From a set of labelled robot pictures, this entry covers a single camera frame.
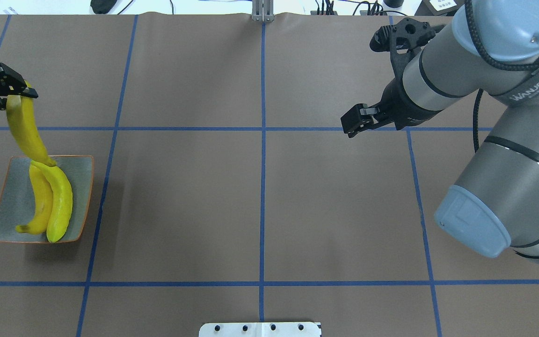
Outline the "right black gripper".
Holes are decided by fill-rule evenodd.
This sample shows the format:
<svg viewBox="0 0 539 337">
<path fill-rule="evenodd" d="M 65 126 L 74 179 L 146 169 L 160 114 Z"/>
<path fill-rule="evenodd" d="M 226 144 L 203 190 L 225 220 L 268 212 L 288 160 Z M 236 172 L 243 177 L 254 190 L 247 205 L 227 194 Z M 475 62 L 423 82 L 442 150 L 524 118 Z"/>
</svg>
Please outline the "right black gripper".
<svg viewBox="0 0 539 337">
<path fill-rule="evenodd" d="M 392 79 L 385 87 L 377 108 L 367 104 L 355 104 L 342 117 L 343 133 L 349 139 L 360 132 L 376 129 L 377 122 L 394 123 L 397 130 L 407 126 L 417 126 L 432 119 L 442 110 L 428 110 L 415 104 L 405 92 L 402 82 Z"/>
</svg>

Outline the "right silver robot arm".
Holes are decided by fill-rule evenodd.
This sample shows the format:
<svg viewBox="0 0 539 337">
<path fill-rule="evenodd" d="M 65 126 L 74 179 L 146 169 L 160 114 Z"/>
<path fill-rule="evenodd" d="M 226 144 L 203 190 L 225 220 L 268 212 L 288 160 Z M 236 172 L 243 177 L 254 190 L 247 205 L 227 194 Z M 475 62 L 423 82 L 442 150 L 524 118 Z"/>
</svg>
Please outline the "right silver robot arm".
<svg viewBox="0 0 539 337">
<path fill-rule="evenodd" d="M 505 105 L 435 219 L 482 256 L 512 248 L 539 264 L 539 0 L 466 0 L 440 28 L 402 17 L 370 47 L 389 52 L 394 78 L 342 116 L 343 133 L 417 126 L 473 92 Z"/>
</svg>

